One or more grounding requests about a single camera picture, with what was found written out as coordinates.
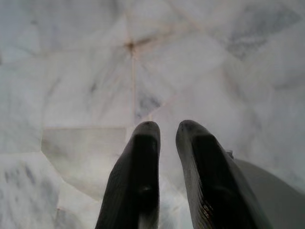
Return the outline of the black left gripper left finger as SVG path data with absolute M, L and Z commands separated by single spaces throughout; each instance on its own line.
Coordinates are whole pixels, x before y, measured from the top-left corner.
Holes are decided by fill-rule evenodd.
M 158 227 L 159 155 L 158 125 L 139 124 L 109 175 L 97 229 Z

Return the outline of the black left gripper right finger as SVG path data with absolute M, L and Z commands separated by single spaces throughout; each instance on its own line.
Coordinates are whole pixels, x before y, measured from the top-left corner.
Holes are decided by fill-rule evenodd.
M 195 229 L 270 229 L 254 192 L 216 137 L 192 120 L 180 122 L 176 147 Z

